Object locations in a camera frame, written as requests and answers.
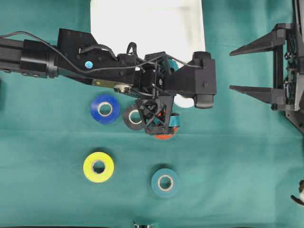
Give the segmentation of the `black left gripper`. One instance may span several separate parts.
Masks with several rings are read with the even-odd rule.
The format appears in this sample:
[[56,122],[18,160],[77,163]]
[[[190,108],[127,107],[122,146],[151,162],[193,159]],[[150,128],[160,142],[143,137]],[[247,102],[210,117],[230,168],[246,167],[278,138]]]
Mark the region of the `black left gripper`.
[[173,97],[163,88],[164,81],[178,70],[175,60],[168,59],[166,52],[152,53],[144,59],[136,58],[132,84],[117,84],[116,91],[137,98],[135,104],[143,122],[144,131],[149,135],[170,134],[169,127],[172,113]]

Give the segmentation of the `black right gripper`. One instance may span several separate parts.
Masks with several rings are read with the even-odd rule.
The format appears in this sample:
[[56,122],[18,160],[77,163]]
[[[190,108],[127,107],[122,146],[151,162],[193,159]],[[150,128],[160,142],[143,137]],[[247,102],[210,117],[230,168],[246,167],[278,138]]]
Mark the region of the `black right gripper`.
[[274,111],[284,111],[285,117],[304,132],[304,42],[300,26],[295,23],[276,24],[273,31],[244,45],[230,56],[273,50],[274,88],[230,85],[229,88],[264,103]]

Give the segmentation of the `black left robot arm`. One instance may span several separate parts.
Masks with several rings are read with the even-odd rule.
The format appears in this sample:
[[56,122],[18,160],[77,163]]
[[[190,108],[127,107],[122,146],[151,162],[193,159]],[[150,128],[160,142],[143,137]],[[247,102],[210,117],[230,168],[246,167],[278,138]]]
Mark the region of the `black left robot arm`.
[[108,46],[98,44],[92,34],[63,28],[54,46],[30,33],[23,41],[13,36],[0,37],[1,71],[37,78],[64,76],[82,84],[112,88],[135,101],[121,110],[113,96],[98,96],[91,103],[96,121],[109,124],[122,114],[125,125],[134,131],[144,130],[163,140],[177,133],[180,117],[172,111],[174,94],[164,88],[175,70],[165,52],[140,58],[136,44],[131,42],[125,53],[115,54]]

